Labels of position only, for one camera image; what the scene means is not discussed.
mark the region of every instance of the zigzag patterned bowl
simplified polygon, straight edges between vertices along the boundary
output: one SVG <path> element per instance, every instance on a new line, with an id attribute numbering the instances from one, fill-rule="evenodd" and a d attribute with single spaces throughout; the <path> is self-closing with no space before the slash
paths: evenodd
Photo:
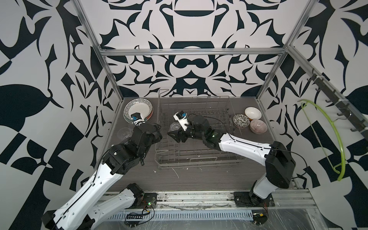
<path id="1" fill-rule="evenodd" d="M 132 122 L 131 115 L 133 113 L 140 113 L 147 121 L 153 114 L 153 107 L 149 100 L 143 98 L 137 98 L 130 101 L 124 108 L 124 119 L 127 122 Z"/>
<path id="2" fill-rule="evenodd" d="M 261 120 L 252 120 L 249 127 L 255 134 L 262 134 L 267 132 L 267 125 Z"/>

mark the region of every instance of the floor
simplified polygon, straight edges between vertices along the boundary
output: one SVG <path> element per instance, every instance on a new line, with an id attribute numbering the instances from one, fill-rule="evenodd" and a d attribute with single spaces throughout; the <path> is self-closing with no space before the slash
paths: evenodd
<path id="1" fill-rule="evenodd" d="M 128 123 L 122 115 L 125 105 L 135 98 L 125 98 L 121 116 L 119 116 L 110 146 L 117 144 L 120 139 L 117 132 Z M 147 98 L 153 106 L 153 115 L 150 121 L 157 121 L 158 99 Z M 244 113 L 245 108 L 258 107 L 254 98 L 230 98 L 229 113 Z M 272 143 L 273 139 L 269 131 L 257 135 L 250 129 L 236 129 L 235 135 L 251 141 Z M 130 183 L 137 183 L 144 191 L 170 191 L 170 190 L 244 190 L 250 189 L 255 180 L 264 173 L 265 168 L 257 162 L 245 159 L 245 161 L 227 166 L 205 166 L 173 169 L 159 169 L 155 162 L 155 146 L 153 145 L 144 160 L 145 165 L 138 164 L 129 170 L 123 178 L 110 187 L 109 191 L 121 191 Z"/>

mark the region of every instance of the dish rack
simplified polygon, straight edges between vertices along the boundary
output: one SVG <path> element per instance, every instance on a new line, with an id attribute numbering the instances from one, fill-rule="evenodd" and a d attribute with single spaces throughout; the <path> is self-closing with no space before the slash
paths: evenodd
<path id="1" fill-rule="evenodd" d="M 213 129 L 233 133 L 229 96 L 166 98 L 161 97 L 164 92 L 165 90 L 159 91 L 157 108 L 157 123 L 161 125 L 163 139 L 155 145 L 155 161 L 160 169 L 229 165 L 244 161 L 244 158 L 237 154 L 209 149 L 202 140 L 189 138 L 185 143 L 177 143 L 167 135 L 170 125 L 176 122 L 173 115 L 181 110 L 187 114 L 219 119 L 226 129 L 220 121 L 207 118 Z"/>

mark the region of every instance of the black and white patterned wall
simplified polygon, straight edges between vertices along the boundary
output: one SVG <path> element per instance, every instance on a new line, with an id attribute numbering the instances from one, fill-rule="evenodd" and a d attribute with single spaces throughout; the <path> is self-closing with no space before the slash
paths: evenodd
<path id="1" fill-rule="evenodd" d="M 256 96 L 276 55 L 110 56 L 123 96 Z"/>
<path id="2" fill-rule="evenodd" d="M 282 47 L 307 0 L 82 0 L 103 49 Z M 276 55 L 109 57 L 123 96 L 256 96 Z"/>
<path id="3" fill-rule="evenodd" d="M 365 0 L 320 0 L 295 47 L 363 114 L 367 115 L 368 4 Z M 309 99 L 332 118 L 339 110 L 326 103 L 323 92 L 308 82 L 309 76 L 288 56 L 261 99 L 277 139 L 307 161 L 294 155 L 298 182 L 308 188 L 331 228 L 355 230 L 368 227 L 368 142 L 359 132 L 351 132 L 349 121 L 334 124 L 340 133 L 346 158 L 345 176 L 332 165 L 341 163 L 335 133 L 314 106 L 307 105 L 311 119 L 328 158 L 320 147 L 301 109 L 300 99 Z"/>
<path id="4" fill-rule="evenodd" d="M 0 31 L 0 229 L 40 229 L 92 174 L 118 98 L 69 0 L 1 1 Z"/>

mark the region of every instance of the small patterned bowl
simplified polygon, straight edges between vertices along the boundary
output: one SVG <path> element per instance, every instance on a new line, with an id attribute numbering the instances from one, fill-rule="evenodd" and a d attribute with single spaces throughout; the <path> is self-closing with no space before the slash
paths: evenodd
<path id="1" fill-rule="evenodd" d="M 233 117 L 233 122 L 238 128 L 245 128 L 248 127 L 250 124 L 249 119 L 244 114 L 236 114 Z"/>
<path id="2" fill-rule="evenodd" d="M 267 125 L 261 120 L 252 120 L 250 123 L 251 131 L 255 134 L 262 134 L 267 132 Z"/>

